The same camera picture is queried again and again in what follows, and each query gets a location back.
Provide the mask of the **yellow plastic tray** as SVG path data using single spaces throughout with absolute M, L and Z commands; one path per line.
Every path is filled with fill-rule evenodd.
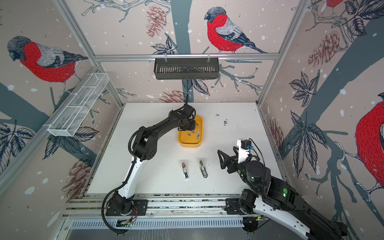
M 194 130 L 180 131 L 178 134 L 178 141 L 184 148 L 198 148 L 203 141 L 203 118 L 196 116 L 195 121 L 199 123 L 199 126 L 196 125 Z

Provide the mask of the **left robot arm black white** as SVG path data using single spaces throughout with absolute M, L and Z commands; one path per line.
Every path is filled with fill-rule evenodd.
M 151 127 L 140 127 L 129 140 L 128 150 L 133 157 L 131 167 L 122 184 L 111 190 L 103 200 L 102 214 L 129 216 L 139 213 L 134 205 L 134 196 L 139 175 L 145 164 L 157 153 L 158 140 L 173 129 L 179 132 L 192 131 L 196 127 L 196 110 L 185 103 L 169 112 L 168 117 Z

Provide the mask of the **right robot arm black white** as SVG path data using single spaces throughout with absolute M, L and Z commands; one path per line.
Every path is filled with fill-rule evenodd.
M 327 219 L 310 206 L 287 182 L 273 177 L 271 170 L 249 150 L 234 147 L 234 156 L 218 151 L 220 167 L 236 173 L 248 186 L 232 213 L 256 214 L 279 223 L 303 240 L 341 240 L 348 235 L 342 222 Z

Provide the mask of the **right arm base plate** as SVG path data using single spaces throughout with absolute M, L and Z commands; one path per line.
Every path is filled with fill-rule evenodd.
M 225 199 L 226 205 L 225 205 L 224 211 L 228 215 L 246 215 L 246 213 L 244 213 L 241 210 L 241 206 L 240 206 L 239 200 L 240 199 L 237 199 L 237 198 L 227 198 L 227 199 Z

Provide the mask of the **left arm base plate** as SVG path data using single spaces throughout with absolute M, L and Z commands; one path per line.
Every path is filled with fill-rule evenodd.
M 106 216 L 145 216 L 148 203 L 148 200 L 128 200 L 124 203 L 110 200 L 107 204 Z

